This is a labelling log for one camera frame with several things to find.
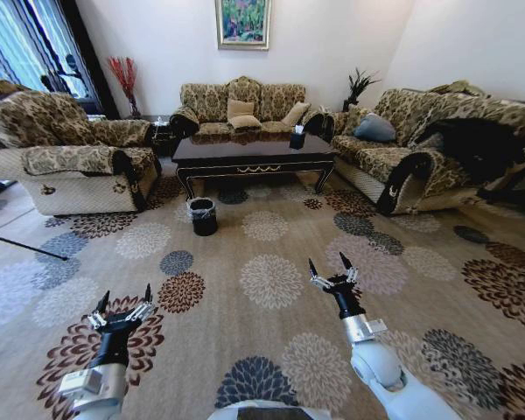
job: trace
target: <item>wall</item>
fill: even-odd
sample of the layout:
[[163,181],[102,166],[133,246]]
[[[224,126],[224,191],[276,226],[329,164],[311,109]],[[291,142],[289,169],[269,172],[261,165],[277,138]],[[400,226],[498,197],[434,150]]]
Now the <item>wall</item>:
[[384,87],[459,79],[525,101],[525,0],[416,0]]
[[[387,74],[414,0],[273,0],[267,52],[218,50],[213,0],[78,0],[117,107],[128,103],[105,59],[138,65],[143,114],[170,114],[185,82],[226,83],[245,74],[262,83],[306,85],[307,100],[339,109],[355,66]],[[380,83],[362,97],[376,104]]]

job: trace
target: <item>painting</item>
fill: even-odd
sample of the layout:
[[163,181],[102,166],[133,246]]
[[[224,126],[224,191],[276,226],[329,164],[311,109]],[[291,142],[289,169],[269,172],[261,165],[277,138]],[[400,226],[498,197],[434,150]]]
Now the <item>painting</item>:
[[270,0],[215,0],[218,48],[268,50]]

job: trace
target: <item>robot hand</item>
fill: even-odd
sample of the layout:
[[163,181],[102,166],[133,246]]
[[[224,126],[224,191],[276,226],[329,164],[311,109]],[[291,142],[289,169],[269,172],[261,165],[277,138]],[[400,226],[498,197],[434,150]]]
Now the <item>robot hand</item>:
[[309,260],[311,283],[332,294],[340,308],[348,341],[352,345],[352,367],[369,386],[391,420],[454,420],[460,417],[430,388],[424,386],[406,367],[401,366],[393,351],[375,339],[386,331],[381,319],[368,321],[366,311],[353,292],[358,270],[344,254],[340,258],[346,274],[328,279],[319,276]]
[[97,303],[87,318],[101,335],[101,346],[89,368],[72,372],[62,378],[59,393],[73,400],[78,420],[113,420],[123,406],[126,388],[126,368],[129,365],[127,348],[129,336],[153,312],[150,285],[143,302],[126,312],[105,315],[109,291]]

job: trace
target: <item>carpet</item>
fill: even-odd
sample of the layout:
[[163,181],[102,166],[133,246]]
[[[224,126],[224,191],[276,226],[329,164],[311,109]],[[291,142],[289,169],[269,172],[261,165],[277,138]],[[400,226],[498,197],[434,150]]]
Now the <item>carpet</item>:
[[360,269],[354,293],[382,318],[407,368],[463,418],[525,418],[525,216],[499,206],[386,218],[336,176],[195,183],[217,206],[198,237],[185,196],[164,176],[139,213],[42,216],[20,185],[0,194],[0,235],[70,257],[0,243],[0,419],[68,419],[55,391],[99,337],[84,315],[151,284],[157,309],[129,341],[132,419],[204,419],[262,398],[385,418],[352,371],[334,299],[309,284]]

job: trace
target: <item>floral sofa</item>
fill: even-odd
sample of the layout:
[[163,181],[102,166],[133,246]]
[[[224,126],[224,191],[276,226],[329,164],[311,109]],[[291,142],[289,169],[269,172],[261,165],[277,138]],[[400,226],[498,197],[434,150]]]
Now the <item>floral sofa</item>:
[[[171,115],[172,131],[180,138],[195,142],[227,142],[230,139],[272,138],[277,133],[291,133],[292,127],[281,120],[296,102],[305,101],[305,87],[297,84],[263,85],[242,76],[225,85],[186,83],[181,86],[181,107]],[[262,123],[258,131],[235,132],[228,125],[228,99],[254,102],[254,116]],[[299,123],[305,131],[321,134],[324,115],[308,110]]]
[[161,167],[146,121],[94,121],[68,94],[0,98],[0,179],[18,180],[42,214],[142,211]]
[[513,127],[517,136],[525,135],[525,103],[390,89],[383,93],[373,112],[394,126],[393,143],[369,142],[352,135],[369,112],[372,110],[355,107],[327,114],[325,138],[339,151],[336,171],[376,203],[383,214],[473,204],[480,200],[480,187],[502,187],[525,167],[525,162],[517,163],[490,185],[475,185],[458,161],[415,143],[430,123],[445,118],[485,118]]

